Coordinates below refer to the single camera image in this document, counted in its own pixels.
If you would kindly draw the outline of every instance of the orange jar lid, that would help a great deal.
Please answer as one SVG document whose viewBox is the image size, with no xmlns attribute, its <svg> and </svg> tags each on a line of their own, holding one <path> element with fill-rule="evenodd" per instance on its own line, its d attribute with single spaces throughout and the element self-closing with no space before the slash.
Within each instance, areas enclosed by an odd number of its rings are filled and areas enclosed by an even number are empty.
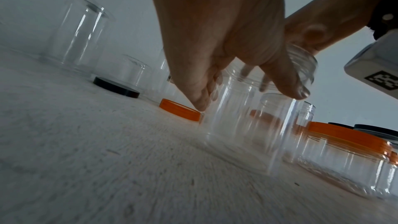
<svg viewBox="0 0 398 224">
<path fill-rule="evenodd" d="M 391 152 L 390 163 L 398 166 L 398 154 L 396 152 Z"/>
<path fill-rule="evenodd" d="M 199 122 L 200 115 L 201 113 L 197 110 L 193 110 L 187 106 L 184 106 L 182 104 L 167 100 L 167 99 L 162 99 L 159 105 L 160 108 L 164 109 L 167 112 L 170 112 L 171 114 L 175 114 L 176 116 Z"/>
<path fill-rule="evenodd" d="M 328 139 L 331 143 L 346 145 L 362 151 L 373 151 L 382 155 L 390 155 L 392 151 L 390 142 L 384 139 L 332 124 L 311 122 L 308 127 L 308 133 L 310 135 L 315 133 L 331 136 L 332 138 Z"/>
</svg>

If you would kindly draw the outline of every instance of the gray wall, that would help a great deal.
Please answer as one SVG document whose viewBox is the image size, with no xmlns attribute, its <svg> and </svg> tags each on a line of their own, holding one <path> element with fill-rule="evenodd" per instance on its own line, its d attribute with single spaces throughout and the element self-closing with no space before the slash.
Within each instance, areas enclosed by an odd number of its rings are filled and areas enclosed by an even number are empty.
<svg viewBox="0 0 398 224">
<path fill-rule="evenodd" d="M 117 19 L 100 61 L 127 53 L 153 64 L 162 47 L 152 0 L 96 0 Z M 311 0 L 286 0 L 289 15 Z M 0 0 L 0 44 L 38 53 L 57 23 L 65 0 Z M 398 130 L 398 101 L 347 76 L 343 66 L 372 42 L 363 29 L 320 53 L 319 69 L 309 102 L 317 107 L 315 120 L 343 124 L 373 124 Z"/>
</svg>

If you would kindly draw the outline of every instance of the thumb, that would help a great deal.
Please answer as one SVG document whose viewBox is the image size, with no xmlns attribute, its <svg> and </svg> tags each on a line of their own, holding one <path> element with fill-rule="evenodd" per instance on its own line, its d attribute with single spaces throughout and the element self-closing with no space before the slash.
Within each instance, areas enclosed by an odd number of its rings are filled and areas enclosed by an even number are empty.
<svg viewBox="0 0 398 224">
<path fill-rule="evenodd" d="M 302 84 L 285 45 L 267 63 L 260 65 L 260 68 L 282 94 L 298 100 L 310 96 L 310 91 Z"/>
</svg>

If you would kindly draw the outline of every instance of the black sleeve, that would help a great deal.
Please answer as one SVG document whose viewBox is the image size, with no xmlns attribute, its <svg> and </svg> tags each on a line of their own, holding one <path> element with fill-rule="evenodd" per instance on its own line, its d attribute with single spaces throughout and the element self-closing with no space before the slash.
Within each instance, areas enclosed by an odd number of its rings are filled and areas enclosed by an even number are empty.
<svg viewBox="0 0 398 224">
<path fill-rule="evenodd" d="M 388 20 L 383 19 L 384 15 L 388 15 Z M 374 31 L 374 39 L 380 38 L 391 29 L 398 28 L 398 0 L 380 1 L 366 26 Z"/>
</svg>

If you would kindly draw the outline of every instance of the qr-like code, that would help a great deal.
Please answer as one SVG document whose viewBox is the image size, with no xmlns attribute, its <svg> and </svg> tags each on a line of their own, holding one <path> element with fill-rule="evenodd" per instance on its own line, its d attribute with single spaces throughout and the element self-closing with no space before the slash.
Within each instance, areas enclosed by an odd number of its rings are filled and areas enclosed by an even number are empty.
<svg viewBox="0 0 398 224">
<path fill-rule="evenodd" d="M 385 71 L 379 71 L 372 75 L 365 77 L 366 80 L 373 82 L 374 84 L 385 88 L 386 90 L 398 89 L 398 77 L 387 73 Z"/>
</svg>

